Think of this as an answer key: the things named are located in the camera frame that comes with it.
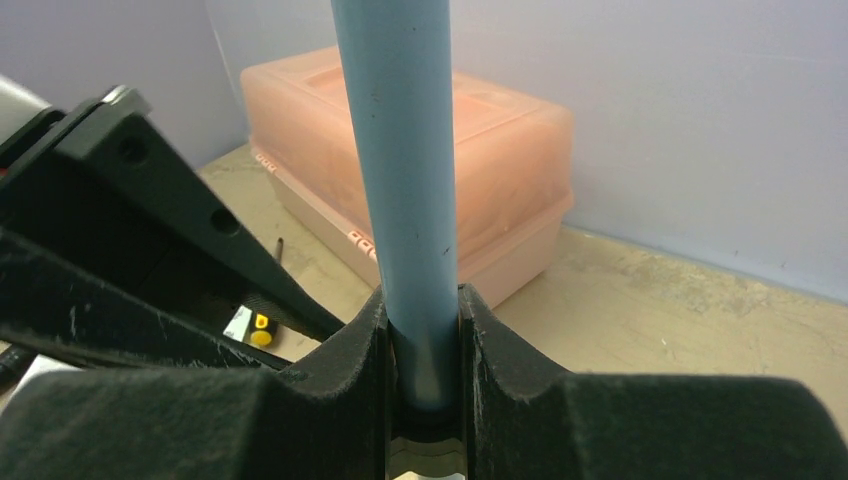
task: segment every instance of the cylindrical rod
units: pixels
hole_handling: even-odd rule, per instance
[[[405,400],[458,394],[448,0],[333,0],[356,148]]]

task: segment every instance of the wall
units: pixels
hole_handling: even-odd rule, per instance
[[[329,0],[208,0],[230,73]],[[848,3],[455,0],[456,68],[569,106],[566,223],[848,302]]]
[[[195,166],[246,138],[203,0],[4,0],[0,71],[63,109],[136,87]]]

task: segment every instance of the white wall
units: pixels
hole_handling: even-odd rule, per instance
[[[246,139],[203,0],[3,0],[0,72],[66,110],[136,87],[195,166]]]
[[[570,107],[566,223],[848,302],[848,2],[455,0],[456,68]],[[242,68],[329,0],[207,0]]]

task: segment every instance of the orange storage container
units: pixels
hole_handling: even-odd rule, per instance
[[[337,48],[244,70],[256,159],[283,205],[366,282],[379,273]],[[490,306],[553,259],[569,177],[567,109],[454,73],[459,279]]]

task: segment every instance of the table surface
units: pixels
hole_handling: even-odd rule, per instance
[[[316,300],[350,321],[371,293],[289,214],[239,148],[200,176]],[[848,307],[563,228],[553,265],[495,309],[577,372],[775,375],[800,380],[848,438]],[[272,352],[297,360],[317,342],[286,331]]]

